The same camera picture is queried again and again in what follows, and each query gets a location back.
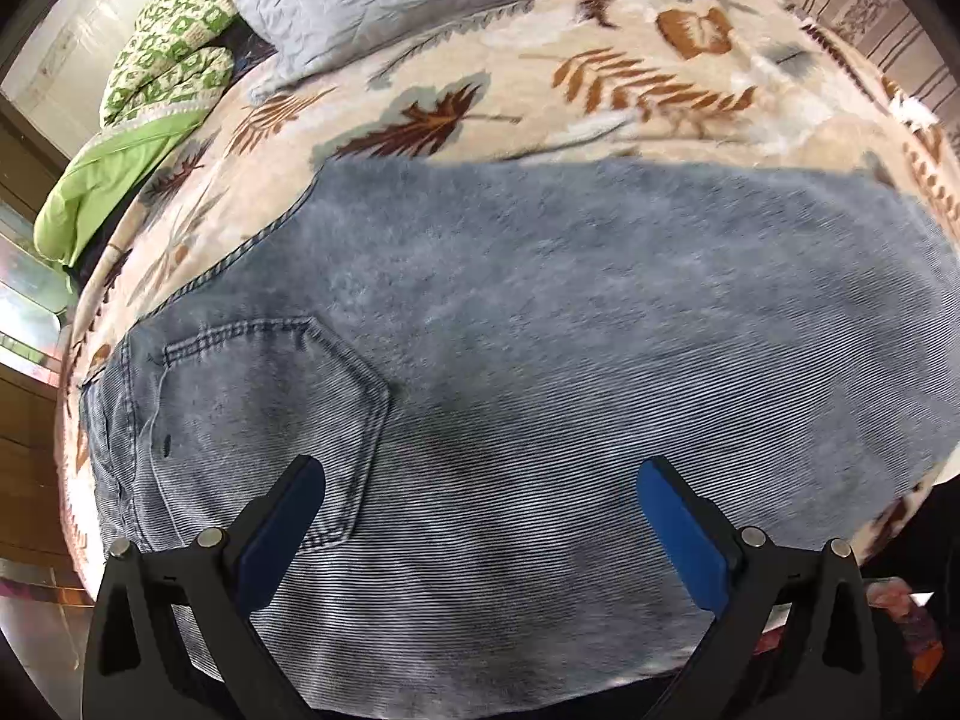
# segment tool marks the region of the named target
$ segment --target back pocket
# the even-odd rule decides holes
[[[299,454],[326,475],[301,551],[343,541],[388,405],[386,382],[313,317],[234,322],[171,343],[148,431],[166,511],[140,513],[152,546],[229,525]]]

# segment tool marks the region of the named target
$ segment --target bed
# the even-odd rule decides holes
[[[251,103],[224,94],[136,193],[80,296],[58,403],[62,521],[95,594],[104,565],[80,389],[128,329],[283,214],[328,160],[637,159],[858,173],[960,242],[960,165],[923,105],[788,0],[519,0],[432,26]],[[869,557],[935,469],[853,537]]]

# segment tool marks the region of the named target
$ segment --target pocket stitching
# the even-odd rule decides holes
[[[359,386],[361,396],[366,399],[366,415],[361,430],[360,445],[355,452],[356,469],[350,476],[347,490],[344,493],[343,516],[339,527],[331,529],[318,528],[315,533],[306,533],[298,548],[298,553],[320,549],[336,544],[348,538],[353,531],[359,514],[360,502],[366,490],[367,480],[370,477],[373,457],[376,454],[376,442],[386,420],[390,405],[390,389],[376,370],[361,357],[352,346],[347,344],[332,329],[315,317],[285,317],[284,319],[243,319],[238,322],[229,322],[218,327],[205,330],[191,338],[168,343],[163,348],[163,359],[167,368],[172,368],[177,362],[195,357],[209,348],[222,346],[232,338],[241,336],[264,334],[265,332],[299,331],[315,343],[320,343],[323,349],[334,360],[338,360],[347,374]],[[154,471],[155,483],[161,491],[161,499],[167,509],[171,526],[175,533],[179,529],[174,522],[173,513],[166,504],[162,494],[163,485],[157,478],[157,470],[151,459],[151,469]]]
[[[123,391],[123,404],[124,409],[127,412],[127,441],[131,447],[131,454],[133,455],[133,463],[131,464],[131,477],[130,477],[130,490],[136,490],[136,471],[140,466],[139,457],[136,453],[136,408],[133,408],[133,372],[131,372],[130,365],[130,343],[126,338],[121,341],[120,346],[120,362],[123,367],[124,372],[124,391]],[[126,508],[121,508],[121,517],[124,522],[124,526],[128,521],[133,525],[133,536],[135,536],[139,543],[149,544],[146,533],[143,530],[143,526],[140,523],[140,516],[136,510],[136,501],[134,501],[131,496],[131,491],[127,493]],[[123,485],[120,485],[120,494],[123,494]]]

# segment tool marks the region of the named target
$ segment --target brown leaf print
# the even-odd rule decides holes
[[[643,122],[649,122],[654,114],[665,117],[673,124],[674,132],[681,124],[690,124],[699,138],[707,135],[708,121],[728,119],[730,114],[744,111],[754,102],[755,86],[724,95],[700,89],[694,83],[678,81],[676,74],[647,67],[642,59],[624,56],[624,52],[603,47],[561,59],[560,66],[554,71],[552,86],[556,89],[566,83],[563,96],[568,103],[577,100],[586,87],[584,114],[592,114],[603,106],[604,100],[608,100],[610,108],[616,111],[637,108]],[[559,59],[539,55],[527,57]]]
[[[861,94],[866,95],[867,99],[870,100],[874,105],[877,105],[881,111],[884,113],[887,112],[887,106],[881,104],[880,101],[874,97],[871,91],[867,88],[866,84],[864,84],[864,82],[860,79],[860,74],[853,69],[853,65],[851,65],[851,63],[847,60],[847,57],[844,55],[842,50],[840,50],[840,47],[833,42],[833,39],[829,36],[829,34],[827,34],[822,28],[819,27],[819,25],[815,25],[813,22],[805,23],[800,27],[800,31],[808,34],[813,42],[823,49],[830,59],[836,62],[836,64],[840,67],[840,70],[842,70],[844,74],[846,74],[846,76],[853,81],[853,85],[860,90]]]
[[[61,521],[64,522],[64,527],[69,529],[69,538],[66,539],[67,543],[80,551],[85,550],[86,534],[80,531],[73,512],[71,512],[69,507],[64,503],[61,503]]]
[[[325,89],[308,98],[296,98],[283,92],[274,95],[262,105],[251,110],[246,119],[237,125],[227,144],[227,154],[243,154],[253,151],[260,143],[277,135],[287,122],[294,122],[304,108],[326,97],[336,87]]]
[[[947,187],[940,181],[936,167],[930,167],[923,154],[911,148],[909,143],[904,143],[904,154],[910,175],[913,176],[920,196],[925,200],[933,218],[950,240],[960,242],[960,203],[947,191]]]
[[[77,428],[77,456],[74,458],[73,472],[76,475],[90,457],[90,449],[86,442],[86,432],[82,427]]]
[[[882,74],[882,76],[880,76],[880,83],[883,84],[883,90],[887,93],[888,103],[892,103],[897,95],[902,95],[904,93],[904,90],[901,89],[901,86],[896,83],[894,79],[890,79],[888,76],[886,76],[886,74]]]
[[[123,266],[127,264],[127,260],[130,259],[130,253],[132,251],[133,250],[129,248],[122,255],[120,255],[117,258],[117,261],[110,266],[110,270],[107,271],[107,275],[104,276],[104,297],[101,301],[102,303],[109,303],[110,293],[113,291],[113,285],[116,284],[117,279],[123,272]]]
[[[113,349],[110,347],[109,343],[105,343],[103,346],[97,349],[93,353],[93,357],[90,358],[90,365],[86,367],[86,375],[92,376],[94,373],[100,370],[104,363],[109,360],[109,356],[112,351]]]
[[[709,9],[705,16],[689,10],[664,10],[656,16],[656,27],[684,59],[693,59],[702,53],[720,55],[733,48],[728,37],[733,26],[717,7]]]
[[[86,343],[86,333],[83,334],[83,338],[80,338],[80,341],[77,341],[73,346],[73,354],[70,356],[70,360],[66,365],[66,370],[61,373],[61,381],[64,383],[64,408],[66,409],[66,415],[68,419],[73,418],[73,410],[70,409],[70,389],[71,389],[71,379],[73,378],[73,371],[77,367],[77,361],[80,360],[80,354],[83,354],[83,348]]]
[[[607,18],[607,8],[610,7],[610,3],[611,0],[580,0],[577,10],[582,20],[593,20],[604,28],[619,29]]]
[[[887,76],[880,76],[880,83],[883,84],[883,90],[887,95],[887,103],[892,103],[894,100],[899,100],[902,103],[904,98],[907,97],[904,89],[902,89],[894,79],[890,79]],[[942,124],[930,124],[929,127],[922,127],[915,122],[912,122],[912,124],[916,127],[916,129],[911,127],[914,137],[920,141],[920,144],[926,149],[926,153],[930,155],[930,159],[937,165],[940,165],[940,160],[943,156],[941,149],[944,146],[944,140],[947,138]]]
[[[478,85],[467,84],[455,92],[448,92],[430,110],[424,110],[419,103],[412,103],[400,111],[400,116],[406,121],[388,124],[383,129],[353,138],[333,153],[338,159],[370,149],[372,149],[371,156],[374,157],[391,155],[416,157],[424,151],[429,156],[440,150],[464,119],[489,119],[512,124],[520,121],[511,116],[469,114],[467,111],[470,105],[473,105],[480,88]]]
[[[197,229],[223,196],[222,191],[205,200],[203,194],[200,195],[200,199],[187,212],[186,216],[176,223],[170,231],[170,238],[165,249],[160,257],[157,257],[147,268],[137,285],[131,290],[127,305],[131,305],[136,300],[148,298],[174,274],[174,271],[189,254],[190,247],[197,237]]]
[[[174,167],[158,170],[151,178],[150,183],[144,187],[139,201],[148,208],[152,208],[157,203],[163,203],[171,199],[179,191],[179,188],[184,186],[194,170],[203,167],[203,156],[205,156],[213,141],[213,138],[207,138],[203,143],[199,143],[196,148],[186,149],[184,157]]]
[[[867,547],[867,554],[864,556],[864,560],[866,560],[866,557],[880,552],[883,547],[889,544],[894,539],[894,536],[904,529],[909,515],[910,509],[902,497],[896,499],[896,501],[884,509],[880,516],[874,520],[874,527],[877,528],[877,533]]]

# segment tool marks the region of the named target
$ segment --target blue gripper pad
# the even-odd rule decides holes
[[[637,500],[693,602],[719,616],[742,560],[733,525],[666,458],[640,464]]]
[[[323,466],[308,455],[299,455],[258,501],[267,511],[237,560],[233,601],[239,613],[248,616],[270,604],[325,492]]]

